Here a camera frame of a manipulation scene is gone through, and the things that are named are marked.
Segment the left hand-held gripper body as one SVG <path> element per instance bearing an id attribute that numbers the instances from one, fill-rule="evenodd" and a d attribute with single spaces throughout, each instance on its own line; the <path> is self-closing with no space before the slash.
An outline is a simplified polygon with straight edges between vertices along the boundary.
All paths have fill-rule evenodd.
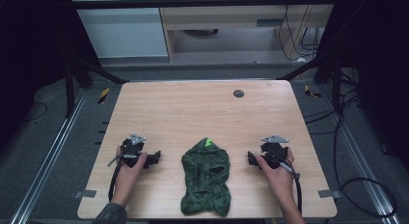
<path id="1" fill-rule="evenodd" d="M 145 137 L 131 133 L 130 137 L 123 141 L 121 160 L 128 167 L 132 168 L 137 163 L 144 148 L 145 140 Z"/>

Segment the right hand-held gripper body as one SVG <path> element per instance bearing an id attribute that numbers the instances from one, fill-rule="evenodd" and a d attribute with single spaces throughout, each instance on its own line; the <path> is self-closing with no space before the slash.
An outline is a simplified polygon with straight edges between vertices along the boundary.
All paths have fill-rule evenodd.
<path id="1" fill-rule="evenodd" d="M 263 137 L 261 139 L 263 144 L 260 146 L 264 153 L 264 160 L 272 169 L 277 169 L 286 163 L 287 147 L 283 147 L 282 143 L 288 143 L 288 140 L 277 134 Z"/>

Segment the green knit balaclava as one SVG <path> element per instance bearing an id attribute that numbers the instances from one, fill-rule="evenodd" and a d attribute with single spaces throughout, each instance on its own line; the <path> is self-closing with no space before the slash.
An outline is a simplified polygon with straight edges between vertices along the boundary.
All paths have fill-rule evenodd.
<path id="1" fill-rule="evenodd" d="M 225 217 L 232 196 L 226 182 L 230 176 L 230 157 L 209 138 L 204 138 L 181 158 L 186 191 L 180 201 L 185 215 L 215 212 Z"/>

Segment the person's left hand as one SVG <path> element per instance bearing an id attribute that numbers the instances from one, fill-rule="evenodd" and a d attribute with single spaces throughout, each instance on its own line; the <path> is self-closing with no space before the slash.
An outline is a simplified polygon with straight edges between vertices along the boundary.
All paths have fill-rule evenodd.
<path id="1" fill-rule="evenodd" d="M 141 152 L 138 161 L 133 167 L 129 167 L 126 164 L 121 166 L 116 178 L 113 197 L 110 200 L 111 203 L 120 205 L 123 208 L 127 206 L 130 195 L 147 160 L 147 155 L 146 152 Z"/>

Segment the person's right hand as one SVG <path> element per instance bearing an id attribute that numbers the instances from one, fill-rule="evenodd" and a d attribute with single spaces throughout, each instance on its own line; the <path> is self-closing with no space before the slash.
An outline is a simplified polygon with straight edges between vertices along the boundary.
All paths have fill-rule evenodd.
<path id="1" fill-rule="evenodd" d="M 283 206 L 294 202 L 293 178 L 289 171 L 284 167 L 272 169 L 260 155 L 256 156 L 256 160 L 278 203 Z"/>

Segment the black yellow hazard tape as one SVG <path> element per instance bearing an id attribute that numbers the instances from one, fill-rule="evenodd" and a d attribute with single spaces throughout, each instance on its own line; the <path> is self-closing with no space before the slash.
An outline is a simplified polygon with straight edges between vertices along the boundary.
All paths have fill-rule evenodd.
<path id="1" fill-rule="evenodd" d="M 110 88 L 104 88 L 100 94 L 97 104 L 103 104 L 109 94 Z"/>
<path id="2" fill-rule="evenodd" d="M 304 93 L 305 95 L 310 96 L 312 98 L 322 98 L 322 95 L 320 93 L 313 93 L 309 85 L 304 86 Z"/>

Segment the white cabinet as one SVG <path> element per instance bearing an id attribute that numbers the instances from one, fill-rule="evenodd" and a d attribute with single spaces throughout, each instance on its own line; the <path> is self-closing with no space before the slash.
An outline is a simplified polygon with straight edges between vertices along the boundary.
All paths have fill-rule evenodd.
<path id="1" fill-rule="evenodd" d="M 168 56 L 162 21 L 156 8 L 77 12 L 99 59 Z"/>

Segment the black curtain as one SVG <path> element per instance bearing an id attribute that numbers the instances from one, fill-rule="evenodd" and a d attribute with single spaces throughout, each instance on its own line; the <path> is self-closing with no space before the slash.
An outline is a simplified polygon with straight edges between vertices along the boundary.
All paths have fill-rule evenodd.
<path id="1" fill-rule="evenodd" d="M 69 0 L 36 1 L 44 6 Z M 37 90 L 64 77 L 65 61 L 53 44 L 49 24 L 63 30 L 77 56 L 99 64 L 76 11 L 45 11 L 47 16 L 32 11 L 28 0 L 0 0 L 0 153 L 32 107 Z"/>
<path id="2" fill-rule="evenodd" d="M 409 0 L 338 0 L 318 54 L 358 71 L 369 115 L 409 170 Z"/>

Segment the light wooden desk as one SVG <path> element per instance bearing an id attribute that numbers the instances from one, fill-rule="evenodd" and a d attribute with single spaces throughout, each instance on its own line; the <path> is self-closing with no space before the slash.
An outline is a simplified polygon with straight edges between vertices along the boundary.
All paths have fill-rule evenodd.
<path id="1" fill-rule="evenodd" d="M 324 28 L 333 10 L 326 5 L 231 6 L 162 8 L 162 23 L 169 51 L 174 50 L 171 36 L 181 30 L 236 28 L 272 28 L 285 56 L 293 59 L 301 54 L 304 31 Z"/>

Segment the grey table bracket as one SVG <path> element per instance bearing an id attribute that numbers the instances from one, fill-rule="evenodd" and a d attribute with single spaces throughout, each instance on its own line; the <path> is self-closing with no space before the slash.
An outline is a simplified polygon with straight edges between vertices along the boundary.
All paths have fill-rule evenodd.
<path id="1" fill-rule="evenodd" d="M 77 199 L 80 199 L 83 197 L 94 198 L 95 195 L 96 195 L 95 190 L 84 189 L 82 191 L 76 191 L 73 197 Z"/>
<path id="2" fill-rule="evenodd" d="M 341 196 L 341 193 L 339 191 L 333 191 L 331 189 L 325 189 L 325 190 L 318 190 L 318 195 L 320 198 L 327 198 L 331 197 L 334 199 L 338 199 Z"/>

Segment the black diagonal frame strut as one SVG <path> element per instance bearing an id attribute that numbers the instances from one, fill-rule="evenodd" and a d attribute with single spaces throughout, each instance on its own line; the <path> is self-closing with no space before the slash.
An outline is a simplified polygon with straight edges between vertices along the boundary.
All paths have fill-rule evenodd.
<path id="1" fill-rule="evenodd" d="M 78 57 L 71 57 L 70 62 L 73 65 L 73 75 L 81 87 L 90 88 L 93 85 L 93 80 L 88 74 L 88 71 L 95 72 L 96 74 L 102 76 L 109 81 L 116 84 L 124 84 L 126 80 L 121 79 L 114 74 L 105 71 L 102 67 L 99 67 L 93 63 L 85 61 Z"/>
<path id="2" fill-rule="evenodd" d="M 296 70 L 284 76 L 277 77 L 277 80 L 290 81 L 297 77 L 298 75 L 311 69 L 316 69 L 315 74 L 318 74 L 326 65 L 328 65 L 334 59 L 335 55 L 333 53 L 320 53 L 313 60 L 297 68 Z"/>

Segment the black upright frame post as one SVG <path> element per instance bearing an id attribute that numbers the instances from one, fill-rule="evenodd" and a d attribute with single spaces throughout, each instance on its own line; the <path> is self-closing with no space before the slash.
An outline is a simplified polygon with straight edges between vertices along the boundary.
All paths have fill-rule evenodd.
<path id="1" fill-rule="evenodd" d="M 66 99 L 67 99 L 67 113 L 66 117 L 69 118 L 74 110 L 75 96 L 73 88 L 73 75 L 70 69 L 69 63 L 64 66 L 65 83 L 66 83 Z"/>
<path id="2" fill-rule="evenodd" d="M 332 99 L 334 108 L 339 114 L 341 113 L 340 98 L 341 98 L 341 60 L 338 57 L 336 57 L 333 70 Z"/>

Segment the aluminium floor rail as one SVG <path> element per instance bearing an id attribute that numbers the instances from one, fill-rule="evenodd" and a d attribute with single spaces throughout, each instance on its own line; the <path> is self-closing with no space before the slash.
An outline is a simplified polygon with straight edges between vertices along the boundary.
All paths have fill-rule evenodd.
<path id="1" fill-rule="evenodd" d="M 11 218 L 10 224 L 26 224 L 26 222 L 28 221 L 31 212 L 35 204 L 37 203 L 42 190 L 44 189 L 49 175 L 53 170 L 55 163 L 57 162 L 60 152 L 68 139 L 70 131 L 77 120 L 87 94 L 88 89 L 79 90 L 71 114 L 64 119 L 64 122 L 59 129 L 59 132 L 57 133 L 44 161 L 42 162 L 38 173 L 36 174 L 33 182 L 26 192 L 24 199 Z"/>
<path id="2" fill-rule="evenodd" d="M 339 187 L 338 191 L 341 193 L 341 197 L 344 198 L 348 203 L 350 203 L 355 209 L 370 215 L 375 218 L 382 220 L 383 224 L 401 224 L 396 212 L 397 212 L 397 201 L 393 193 L 378 179 L 375 177 L 372 169 L 369 167 L 367 160 L 363 156 L 361 150 L 359 149 L 350 128 L 344 121 L 343 108 L 344 101 L 341 100 L 341 113 L 339 114 L 333 105 L 332 95 L 327 86 L 318 86 L 321 91 L 324 100 L 326 101 L 328 107 L 333 110 L 331 113 L 335 120 L 336 128 L 334 131 L 333 139 L 333 168 L 336 177 L 336 182 Z M 348 150 L 351 157 L 355 170 L 358 173 L 358 177 L 348 179 L 344 182 L 340 180 L 338 172 L 338 158 L 337 158 L 337 148 L 338 140 L 341 138 L 344 147 Z M 363 186 L 374 206 L 374 210 L 368 210 L 363 205 L 360 205 L 357 201 L 352 199 L 351 195 L 348 195 L 345 190 L 348 186 L 359 183 Z"/>

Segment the black horizontal frame bar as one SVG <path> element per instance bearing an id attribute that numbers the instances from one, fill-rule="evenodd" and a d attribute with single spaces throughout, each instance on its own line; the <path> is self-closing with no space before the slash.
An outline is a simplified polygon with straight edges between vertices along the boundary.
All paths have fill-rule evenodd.
<path id="1" fill-rule="evenodd" d="M 76 10 L 97 9 L 147 9 L 147 8 L 193 8 L 231 6 L 279 6 L 279 5 L 326 5 L 338 0 L 118 0 L 74 1 L 67 6 Z"/>

